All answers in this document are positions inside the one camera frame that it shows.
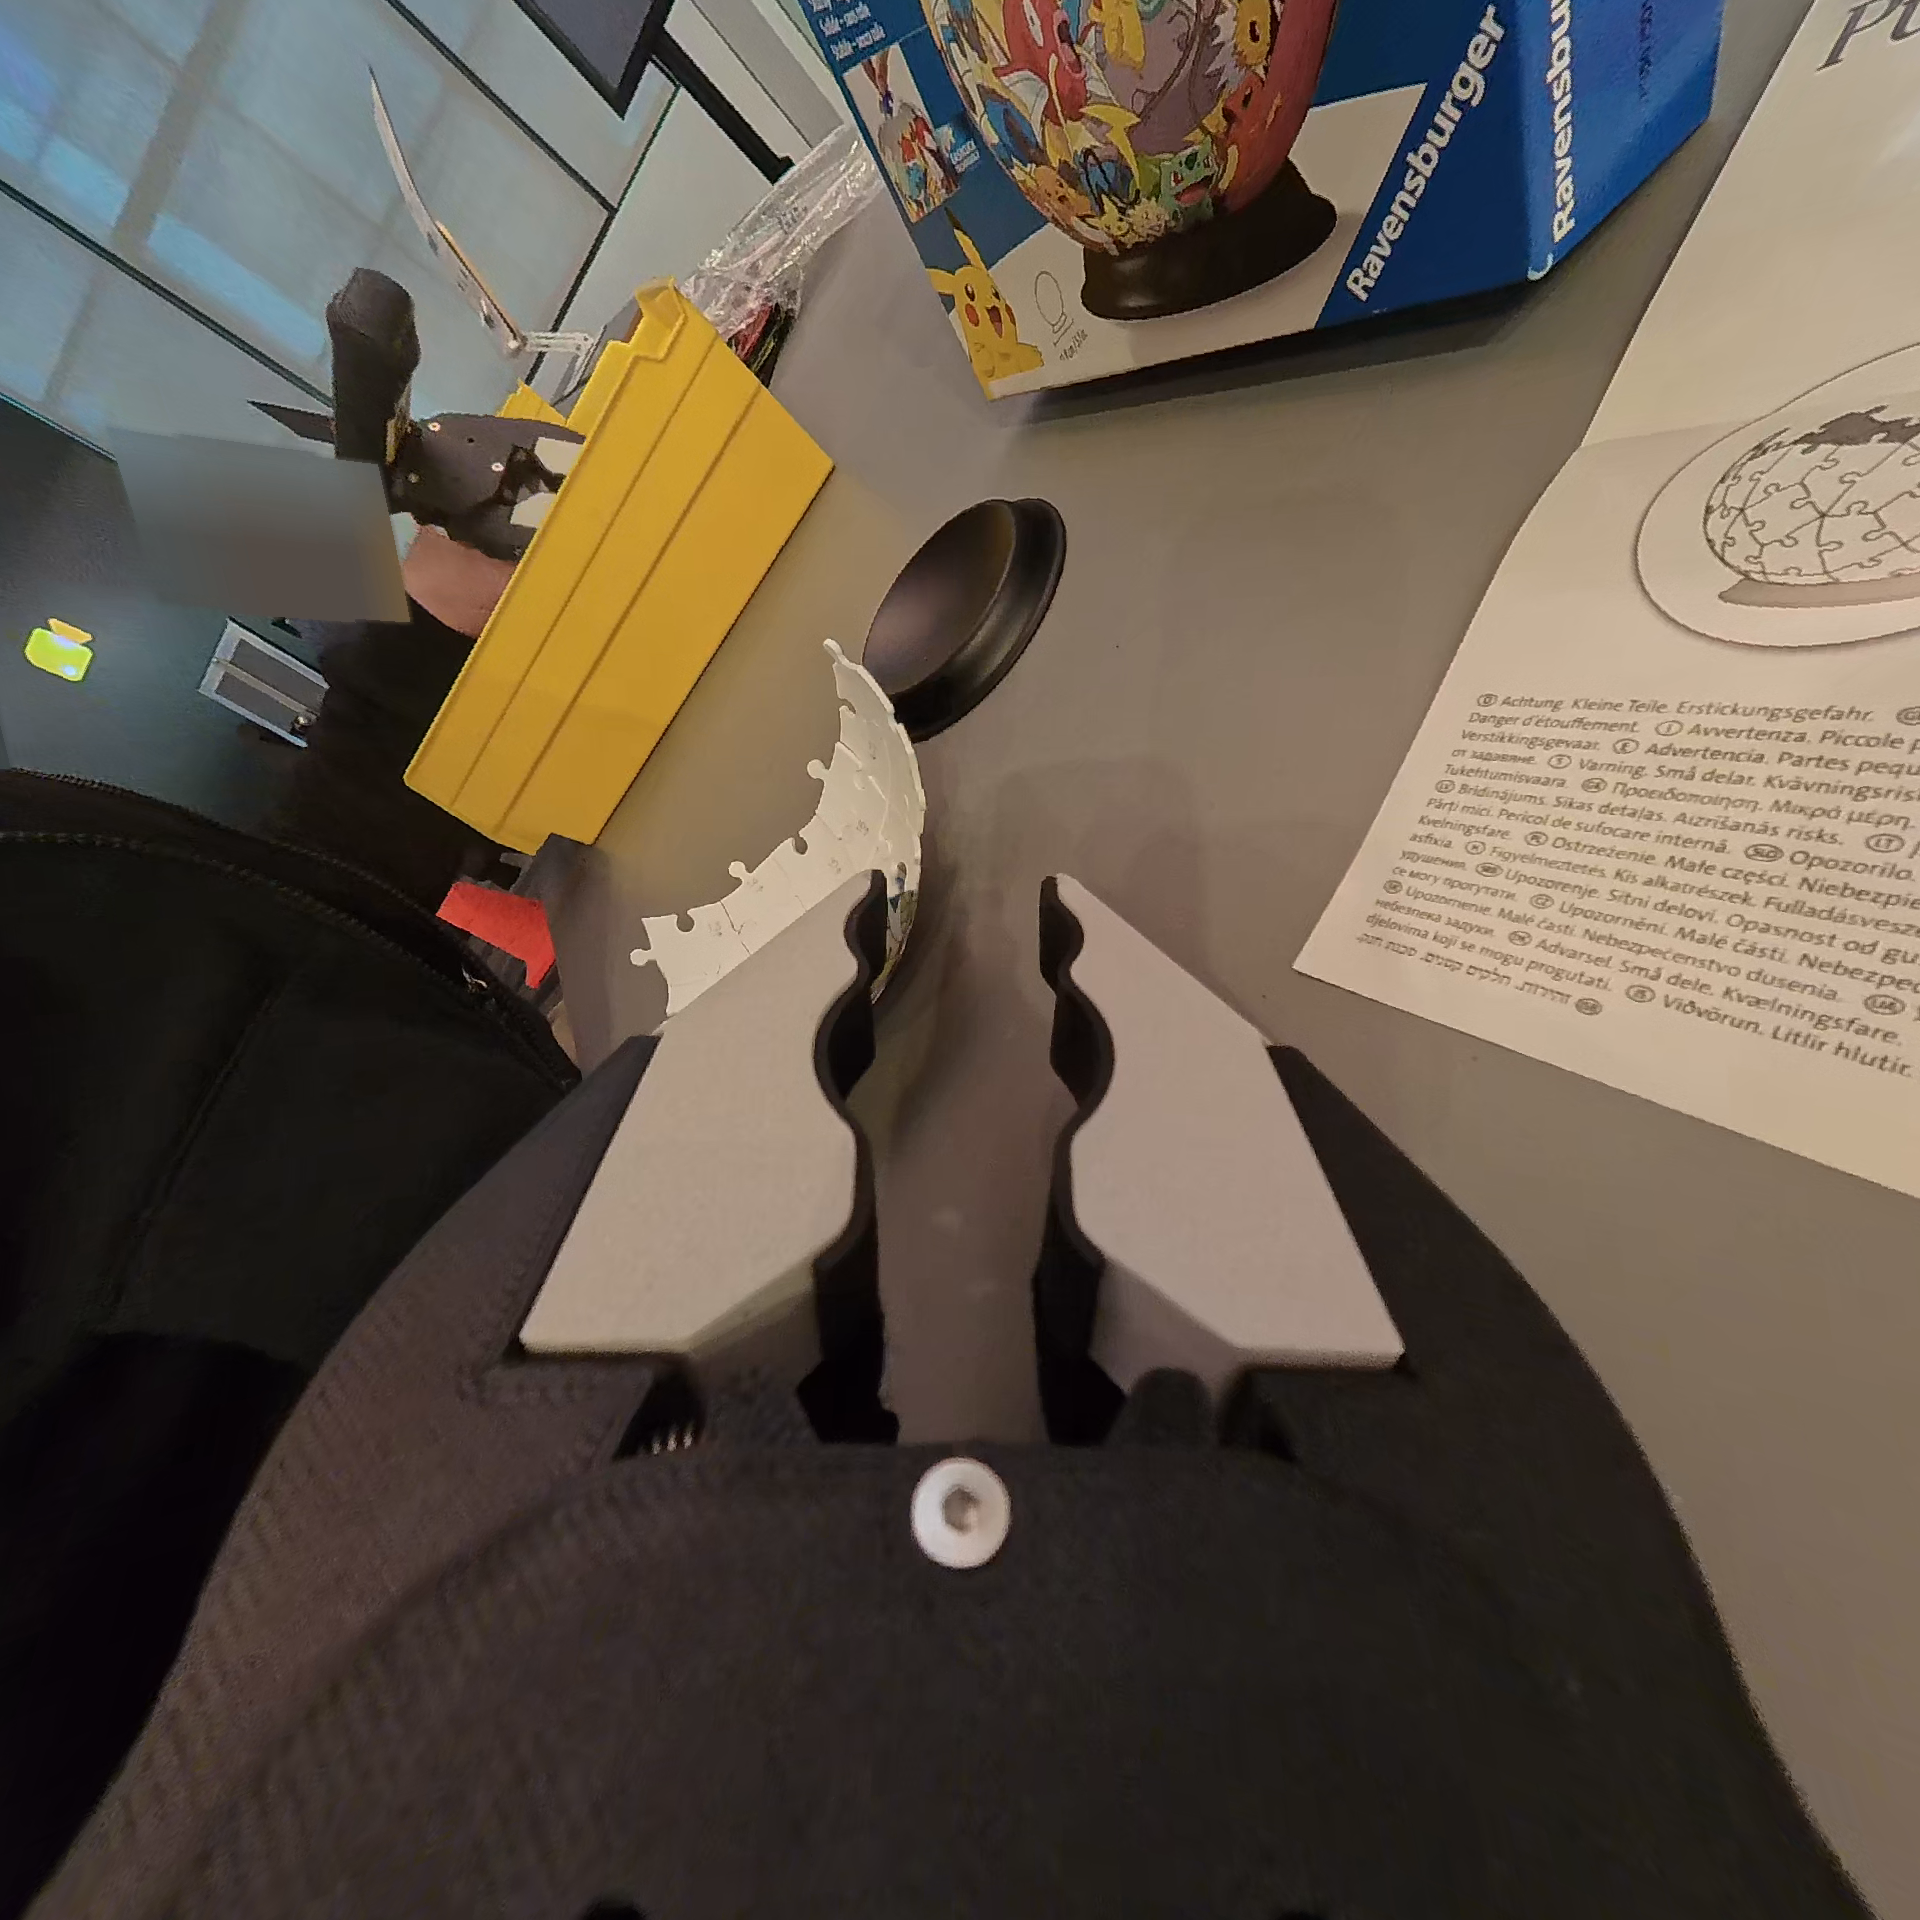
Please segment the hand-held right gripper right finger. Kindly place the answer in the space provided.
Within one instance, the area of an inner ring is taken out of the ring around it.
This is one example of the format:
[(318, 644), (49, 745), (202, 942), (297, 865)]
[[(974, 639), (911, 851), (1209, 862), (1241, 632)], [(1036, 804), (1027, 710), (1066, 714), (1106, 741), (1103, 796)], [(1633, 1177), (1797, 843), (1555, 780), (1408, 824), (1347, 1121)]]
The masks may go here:
[(1407, 1342), (1265, 1033), (1072, 876), (1047, 876), (1047, 1061), (1072, 1096), (1033, 1275), (1047, 1433), (1109, 1433), (1160, 1372), (1221, 1406), (1265, 1367)]

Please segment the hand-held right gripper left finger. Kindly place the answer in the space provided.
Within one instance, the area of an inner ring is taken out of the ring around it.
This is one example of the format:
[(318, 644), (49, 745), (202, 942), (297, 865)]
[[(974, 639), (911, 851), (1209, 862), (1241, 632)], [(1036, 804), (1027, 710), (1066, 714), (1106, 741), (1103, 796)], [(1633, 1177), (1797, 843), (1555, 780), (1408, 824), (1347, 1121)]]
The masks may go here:
[(871, 1147), (889, 886), (845, 879), (666, 1015), (517, 1332), (529, 1357), (666, 1361), (714, 1403), (745, 1376), (817, 1426), (887, 1426)]

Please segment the yellow plastic bin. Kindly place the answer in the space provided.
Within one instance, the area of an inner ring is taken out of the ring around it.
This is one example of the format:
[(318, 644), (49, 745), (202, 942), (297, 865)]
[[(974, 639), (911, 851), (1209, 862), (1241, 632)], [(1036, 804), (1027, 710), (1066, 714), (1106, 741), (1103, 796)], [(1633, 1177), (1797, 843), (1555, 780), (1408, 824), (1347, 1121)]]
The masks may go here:
[(636, 290), (585, 434), (406, 768), (497, 845), (594, 843), (834, 460), (679, 290)]

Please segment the white partly built puzzle ball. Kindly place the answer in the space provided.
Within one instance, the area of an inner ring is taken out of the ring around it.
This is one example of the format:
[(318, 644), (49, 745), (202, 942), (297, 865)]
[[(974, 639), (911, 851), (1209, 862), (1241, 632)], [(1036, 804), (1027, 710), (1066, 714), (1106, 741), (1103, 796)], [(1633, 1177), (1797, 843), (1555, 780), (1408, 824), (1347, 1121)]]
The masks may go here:
[(732, 861), (732, 886), (704, 905), (647, 915), (632, 967), (666, 990), (664, 1018), (685, 1012), (845, 880), (884, 880), (884, 958), (870, 987), (884, 995), (918, 909), (924, 780), (917, 745), (877, 677), (837, 639), (821, 644), (837, 698), (837, 741), (807, 764), (814, 813), (755, 862)]

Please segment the person's left forearm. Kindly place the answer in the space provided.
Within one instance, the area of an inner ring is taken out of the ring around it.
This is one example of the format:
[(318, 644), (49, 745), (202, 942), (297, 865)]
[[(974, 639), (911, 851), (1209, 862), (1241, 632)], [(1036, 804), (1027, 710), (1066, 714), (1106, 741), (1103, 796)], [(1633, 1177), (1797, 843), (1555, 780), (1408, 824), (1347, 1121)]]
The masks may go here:
[(492, 843), (409, 788), (409, 767), (472, 636), (409, 601), (400, 622), (307, 622), (327, 695), (297, 755), (278, 835), (438, 909)]

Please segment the blue puzzle box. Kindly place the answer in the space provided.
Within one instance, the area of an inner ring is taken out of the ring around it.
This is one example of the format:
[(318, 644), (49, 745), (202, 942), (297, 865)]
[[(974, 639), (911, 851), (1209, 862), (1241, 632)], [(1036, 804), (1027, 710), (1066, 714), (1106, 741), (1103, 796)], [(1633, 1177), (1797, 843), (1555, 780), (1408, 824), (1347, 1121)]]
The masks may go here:
[(984, 397), (1543, 280), (1720, 2), (807, 2)]

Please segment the person's left hand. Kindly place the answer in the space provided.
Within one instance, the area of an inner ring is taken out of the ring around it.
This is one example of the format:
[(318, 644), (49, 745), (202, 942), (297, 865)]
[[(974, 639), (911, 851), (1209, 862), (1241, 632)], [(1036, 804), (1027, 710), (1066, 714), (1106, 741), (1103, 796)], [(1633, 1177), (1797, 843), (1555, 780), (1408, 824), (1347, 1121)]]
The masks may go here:
[(419, 525), (403, 561), (409, 600), (443, 628), (478, 636), (492, 616), (513, 564)]

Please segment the clear acrylic sign holder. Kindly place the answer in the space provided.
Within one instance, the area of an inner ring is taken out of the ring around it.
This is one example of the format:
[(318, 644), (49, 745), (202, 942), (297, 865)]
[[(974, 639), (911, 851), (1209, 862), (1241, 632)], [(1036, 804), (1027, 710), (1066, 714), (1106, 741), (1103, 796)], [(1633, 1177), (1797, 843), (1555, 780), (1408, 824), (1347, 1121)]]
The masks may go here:
[(512, 360), (554, 356), (563, 360), (569, 379), (585, 377), (594, 365), (594, 356), (603, 347), (603, 337), (578, 330), (523, 330), (513, 319), (513, 313), (500, 302), (492, 288), (472, 266), (457, 239), (428, 211), (425, 199), (419, 197), (419, 184), (409, 168), (403, 145), (397, 142), (393, 117), (384, 105), (372, 70), (371, 70), (371, 102), (372, 102), (372, 123), (379, 131), (382, 152), (397, 180), (400, 199), (409, 209), (409, 218), (422, 239), (422, 246), (428, 249), (443, 281), (460, 296), (467, 312), (484, 325), (492, 347)]

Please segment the red plastic sheet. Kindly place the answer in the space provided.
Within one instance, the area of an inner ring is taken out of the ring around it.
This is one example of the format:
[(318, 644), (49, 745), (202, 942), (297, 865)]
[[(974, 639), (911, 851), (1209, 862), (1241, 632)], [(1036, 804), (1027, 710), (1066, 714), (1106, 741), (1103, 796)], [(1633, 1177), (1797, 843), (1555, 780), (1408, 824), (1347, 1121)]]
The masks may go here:
[(481, 884), (476, 879), (454, 879), (438, 908), (438, 920), (488, 949), (513, 958), (523, 967), (523, 984), (532, 993), (539, 993), (547, 977), (554, 973), (558, 953), (551, 924), (535, 896)]

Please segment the clear plastic bag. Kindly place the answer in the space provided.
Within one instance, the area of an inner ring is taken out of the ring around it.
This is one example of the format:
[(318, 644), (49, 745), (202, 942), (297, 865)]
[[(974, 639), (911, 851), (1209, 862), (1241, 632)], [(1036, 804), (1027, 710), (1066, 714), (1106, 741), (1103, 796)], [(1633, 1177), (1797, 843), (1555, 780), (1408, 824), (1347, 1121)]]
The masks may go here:
[(685, 275), (685, 300), (763, 384), (776, 382), (809, 266), (877, 193), (881, 180), (867, 142), (856, 128), (837, 126)]

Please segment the black round desk grommet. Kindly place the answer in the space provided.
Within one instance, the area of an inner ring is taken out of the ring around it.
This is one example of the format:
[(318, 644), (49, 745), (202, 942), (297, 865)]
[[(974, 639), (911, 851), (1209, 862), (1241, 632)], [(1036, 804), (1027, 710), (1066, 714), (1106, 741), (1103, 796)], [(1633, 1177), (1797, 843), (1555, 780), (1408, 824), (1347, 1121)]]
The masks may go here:
[(911, 744), (945, 733), (1003, 683), (1066, 557), (1066, 519), (1041, 497), (974, 501), (911, 556), (862, 639), (862, 667)]

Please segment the black monitor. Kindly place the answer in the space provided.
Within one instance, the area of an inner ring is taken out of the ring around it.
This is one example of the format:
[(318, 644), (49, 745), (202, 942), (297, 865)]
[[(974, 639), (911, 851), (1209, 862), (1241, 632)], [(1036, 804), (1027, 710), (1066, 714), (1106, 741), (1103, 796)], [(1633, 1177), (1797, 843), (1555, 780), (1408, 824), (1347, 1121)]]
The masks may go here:
[(626, 114), (657, 58), (673, 2), (517, 2), (572, 70)]

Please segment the person's black clothing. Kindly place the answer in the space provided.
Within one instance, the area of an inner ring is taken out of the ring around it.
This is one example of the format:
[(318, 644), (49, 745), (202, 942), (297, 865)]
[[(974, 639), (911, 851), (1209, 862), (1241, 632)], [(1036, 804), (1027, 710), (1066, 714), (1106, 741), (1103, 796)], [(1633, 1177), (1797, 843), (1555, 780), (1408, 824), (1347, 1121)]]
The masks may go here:
[(2, 773), (2, 1913), (84, 1827), (278, 1426), (578, 1081), (384, 879)]

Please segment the white instruction sheet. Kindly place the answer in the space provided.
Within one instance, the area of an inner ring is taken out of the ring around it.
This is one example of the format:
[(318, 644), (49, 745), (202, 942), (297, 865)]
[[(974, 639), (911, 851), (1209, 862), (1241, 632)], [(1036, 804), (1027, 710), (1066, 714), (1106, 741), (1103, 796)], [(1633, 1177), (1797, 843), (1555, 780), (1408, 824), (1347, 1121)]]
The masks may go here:
[(1913, 2), (1811, 2), (1295, 967), (1916, 1194)]

